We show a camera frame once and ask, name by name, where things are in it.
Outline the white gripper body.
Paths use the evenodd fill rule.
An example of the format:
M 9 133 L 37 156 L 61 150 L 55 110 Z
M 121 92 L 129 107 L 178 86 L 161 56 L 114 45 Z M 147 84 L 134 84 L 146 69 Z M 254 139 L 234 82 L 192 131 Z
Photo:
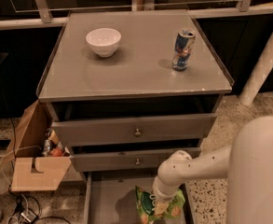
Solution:
M 170 203 L 178 191 L 179 185 L 170 185 L 155 177 L 152 191 L 158 202 Z

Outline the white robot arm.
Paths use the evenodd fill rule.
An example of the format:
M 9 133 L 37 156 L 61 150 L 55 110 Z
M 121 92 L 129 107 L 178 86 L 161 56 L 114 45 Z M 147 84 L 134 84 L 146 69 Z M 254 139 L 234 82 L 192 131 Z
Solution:
M 158 168 L 153 191 L 170 203 L 191 179 L 227 180 L 226 224 L 273 224 L 273 116 L 253 119 L 229 147 L 192 159 L 177 151 Z

